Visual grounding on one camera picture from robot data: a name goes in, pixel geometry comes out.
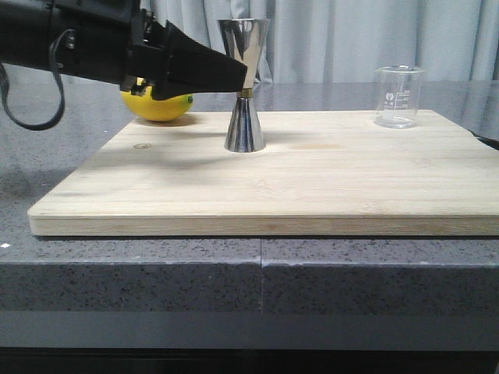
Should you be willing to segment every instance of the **robotic arm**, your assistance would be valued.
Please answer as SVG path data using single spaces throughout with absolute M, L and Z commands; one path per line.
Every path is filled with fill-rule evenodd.
M 7 105 L 9 81 L 1 62 L 52 71 L 61 91 L 58 113 L 28 125 Z M 16 123 L 49 129 L 62 117 L 59 74 L 119 85 L 154 100 L 196 92 L 242 89 L 246 66 L 187 37 L 169 21 L 162 26 L 140 0 L 0 0 L 0 88 Z M 137 85 L 137 77 L 143 82 Z

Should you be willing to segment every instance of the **yellow lemon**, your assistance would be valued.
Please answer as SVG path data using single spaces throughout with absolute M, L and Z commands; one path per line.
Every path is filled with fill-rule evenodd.
M 121 92 L 126 107 L 134 114 L 151 121 L 166 122 L 186 113 L 193 105 L 191 93 L 175 96 L 167 100 L 153 100 L 152 89 L 146 88 L 143 96 Z

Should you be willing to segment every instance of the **wood grain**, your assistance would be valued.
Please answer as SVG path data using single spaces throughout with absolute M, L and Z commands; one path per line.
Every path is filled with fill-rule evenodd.
M 260 112 L 267 147 L 224 149 L 230 113 L 135 120 L 28 212 L 36 235 L 497 235 L 499 152 L 433 111 Z

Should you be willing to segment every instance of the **white curtain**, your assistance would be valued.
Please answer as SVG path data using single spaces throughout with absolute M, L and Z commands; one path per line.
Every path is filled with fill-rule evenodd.
M 499 79 L 499 0 L 142 0 L 223 52 L 217 19 L 269 18 L 259 78 L 267 83 L 369 82 L 383 65 L 421 65 L 427 80 Z M 51 82 L 8 67 L 13 82 Z M 84 82 L 84 79 L 66 77 Z

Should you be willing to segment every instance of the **gray speckled countertop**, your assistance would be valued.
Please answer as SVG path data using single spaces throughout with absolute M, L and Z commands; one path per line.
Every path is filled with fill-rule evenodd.
M 499 351 L 499 235 L 33 236 L 27 209 L 133 118 L 114 86 L 65 88 L 50 131 L 0 111 L 0 346 Z M 261 85 L 256 101 L 365 110 L 373 88 Z M 231 111 L 233 98 L 197 94 L 192 110 Z M 499 139 L 498 100 L 498 82 L 425 83 L 420 107 Z M 10 101 L 26 120 L 48 118 L 56 92 L 21 84 Z

